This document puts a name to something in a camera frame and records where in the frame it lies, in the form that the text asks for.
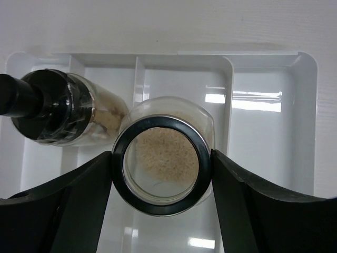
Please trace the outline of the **wide glass jar metal rim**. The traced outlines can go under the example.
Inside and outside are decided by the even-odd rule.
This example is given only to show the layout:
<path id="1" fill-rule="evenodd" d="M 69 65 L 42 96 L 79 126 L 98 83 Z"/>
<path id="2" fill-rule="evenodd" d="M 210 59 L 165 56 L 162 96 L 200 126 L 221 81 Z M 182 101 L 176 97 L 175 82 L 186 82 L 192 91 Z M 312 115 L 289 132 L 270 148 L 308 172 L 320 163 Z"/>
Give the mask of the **wide glass jar metal rim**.
<path id="1" fill-rule="evenodd" d="M 214 120 L 200 105 L 172 96 L 140 102 L 123 119 L 112 150 L 114 186 L 147 215 L 183 213 L 211 193 L 214 145 Z"/>

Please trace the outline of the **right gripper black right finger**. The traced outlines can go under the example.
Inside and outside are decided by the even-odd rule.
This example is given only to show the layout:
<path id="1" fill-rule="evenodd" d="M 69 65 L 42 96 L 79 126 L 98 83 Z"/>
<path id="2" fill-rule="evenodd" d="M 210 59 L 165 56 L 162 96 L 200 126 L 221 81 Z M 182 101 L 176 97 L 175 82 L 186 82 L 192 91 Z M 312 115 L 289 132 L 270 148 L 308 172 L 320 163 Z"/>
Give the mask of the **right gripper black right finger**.
<path id="1" fill-rule="evenodd" d="M 336 199 L 299 193 L 211 153 L 225 252 L 336 252 Z"/>

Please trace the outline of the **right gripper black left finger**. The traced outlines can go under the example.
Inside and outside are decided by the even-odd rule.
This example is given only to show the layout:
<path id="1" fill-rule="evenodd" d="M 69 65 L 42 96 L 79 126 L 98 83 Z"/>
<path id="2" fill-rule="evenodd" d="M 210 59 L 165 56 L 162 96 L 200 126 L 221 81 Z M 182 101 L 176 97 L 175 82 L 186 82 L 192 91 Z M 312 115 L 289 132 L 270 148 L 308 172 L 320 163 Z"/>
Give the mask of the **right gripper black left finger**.
<path id="1" fill-rule="evenodd" d="M 96 252 L 110 195 L 105 151 L 40 186 L 1 199 L 1 252 Z"/>

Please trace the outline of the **black-capped glass condiment bottle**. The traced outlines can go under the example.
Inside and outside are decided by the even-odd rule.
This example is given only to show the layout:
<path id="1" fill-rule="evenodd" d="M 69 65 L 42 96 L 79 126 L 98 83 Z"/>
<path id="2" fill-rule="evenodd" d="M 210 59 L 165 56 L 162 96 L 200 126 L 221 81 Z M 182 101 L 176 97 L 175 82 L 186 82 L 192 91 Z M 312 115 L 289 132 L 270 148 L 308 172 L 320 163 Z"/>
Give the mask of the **black-capped glass condiment bottle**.
<path id="1" fill-rule="evenodd" d="M 112 144 L 127 114 L 120 96 L 74 73 L 44 69 L 21 79 L 1 74 L 1 115 L 39 144 Z"/>

